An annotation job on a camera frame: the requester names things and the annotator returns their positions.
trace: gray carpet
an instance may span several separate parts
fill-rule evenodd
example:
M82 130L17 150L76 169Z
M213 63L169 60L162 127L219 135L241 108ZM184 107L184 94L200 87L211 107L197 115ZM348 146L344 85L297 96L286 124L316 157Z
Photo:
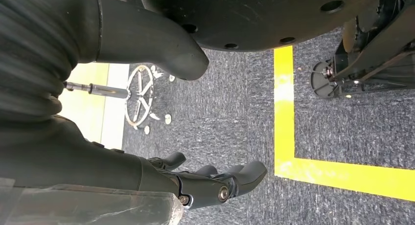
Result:
M312 67L339 40L335 30L295 46L296 157L415 169L414 91L332 100L312 93ZM147 158L183 152L179 170L260 160L269 173L248 195L187 211L182 225L415 224L413 202L275 177L273 52L206 52L211 64L200 80L157 79L154 113L173 121L151 120L149 135L126 124L124 150Z

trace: yellow wall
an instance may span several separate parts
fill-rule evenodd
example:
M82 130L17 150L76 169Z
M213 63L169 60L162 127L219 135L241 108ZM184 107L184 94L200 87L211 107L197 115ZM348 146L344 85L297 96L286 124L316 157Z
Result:
M79 64L68 81L81 84L106 85L108 64ZM74 121L89 141L101 141L105 97L88 94L85 91L64 90L59 96L63 109L59 115Z

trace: clear plastic cover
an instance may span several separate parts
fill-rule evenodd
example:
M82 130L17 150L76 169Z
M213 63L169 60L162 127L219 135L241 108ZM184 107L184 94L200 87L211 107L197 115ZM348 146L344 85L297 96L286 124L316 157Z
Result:
M13 183L0 179L0 225L177 225L184 211L171 193Z

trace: mounting hole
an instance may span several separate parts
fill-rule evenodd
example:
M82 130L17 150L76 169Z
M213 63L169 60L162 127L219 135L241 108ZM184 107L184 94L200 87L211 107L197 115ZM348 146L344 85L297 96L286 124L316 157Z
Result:
M330 1L321 6L320 10L324 13L331 14L342 10L344 5L345 2L341 0Z
M280 41L279 41L279 43L281 43L281 44L291 44L291 43L294 43L296 41L296 38L293 38L293 37L288 37L288 38L283 38L283 39L281 39Z
M188 33L195 33L197 32L197 30L199 30L197 28L197 26L193 25L193 24L183 24L182 27L188 32Z
M228 50L238 49L238 47L239 46L237 44L234 44L234 43L228 43L228 44L225 45L225 48L228 49Z

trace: metal pole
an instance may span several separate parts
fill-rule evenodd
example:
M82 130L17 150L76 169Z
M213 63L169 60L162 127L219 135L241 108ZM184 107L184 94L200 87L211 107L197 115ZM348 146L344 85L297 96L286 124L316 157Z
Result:
M73 90L83 90L87 91L89 94L96 94L101 96L108 96L120 99L128 99L130 93L127 89L120 89L114 87L100 86L95 84L78 84L73 82L65 82L65 88L69 91Z

